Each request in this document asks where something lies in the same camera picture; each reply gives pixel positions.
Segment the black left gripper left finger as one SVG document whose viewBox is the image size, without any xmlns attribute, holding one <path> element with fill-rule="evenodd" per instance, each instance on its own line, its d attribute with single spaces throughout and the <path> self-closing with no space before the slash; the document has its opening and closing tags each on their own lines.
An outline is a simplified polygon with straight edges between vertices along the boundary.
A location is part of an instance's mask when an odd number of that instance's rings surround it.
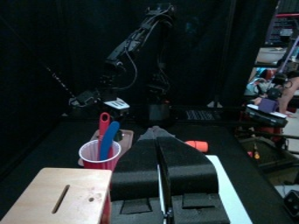
<svg viewBox="0 0 299 224">
<path fill-rule="evenodd" d="M 112 174 L 112 224 L 164 224 L 164 190 L 158 161 L 158 136 L 148 128 L 120 157 Z"/>
</svg>

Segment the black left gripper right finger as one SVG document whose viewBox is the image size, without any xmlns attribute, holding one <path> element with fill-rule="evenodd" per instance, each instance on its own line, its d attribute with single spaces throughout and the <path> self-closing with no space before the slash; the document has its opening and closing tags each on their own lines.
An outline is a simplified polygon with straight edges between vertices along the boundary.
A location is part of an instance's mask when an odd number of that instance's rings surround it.
<svg viewBox="0 0 299 224">
<path fill-rule="evenodd" d="M 170 224 L 230 224 L 218 172 L 207 156 L 162 128 L 156 149 Z"/>
</svg>

